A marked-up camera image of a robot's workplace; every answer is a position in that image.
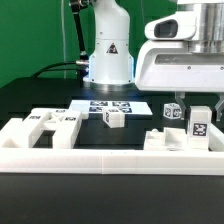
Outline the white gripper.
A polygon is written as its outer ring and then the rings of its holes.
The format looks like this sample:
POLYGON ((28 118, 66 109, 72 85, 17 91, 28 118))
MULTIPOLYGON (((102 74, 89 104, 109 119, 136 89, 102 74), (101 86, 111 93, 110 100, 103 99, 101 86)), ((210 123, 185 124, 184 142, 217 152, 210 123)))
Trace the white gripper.
MULTIPOLYGON (((183 41, 148 40, 140 49, 135 84, 142 91, 173 91, 185 119, 184 92, 224 92, 224 54, 189 53, 183 41)), ((224 110, 224 93, 215 105, 216 120, 224 110)))

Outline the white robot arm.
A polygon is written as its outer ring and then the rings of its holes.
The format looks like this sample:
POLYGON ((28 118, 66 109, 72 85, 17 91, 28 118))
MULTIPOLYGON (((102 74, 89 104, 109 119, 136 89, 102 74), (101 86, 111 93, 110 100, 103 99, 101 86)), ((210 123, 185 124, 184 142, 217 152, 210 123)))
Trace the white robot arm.
POLYGON ((130 82, 142 91, 218 93, 224 110, 224 0, 177 0, 177 11, 145 26, 138 58, 129 55, 129 16, 115 0, 92 0, 95 50, 88 87, 109 90, 130 82))

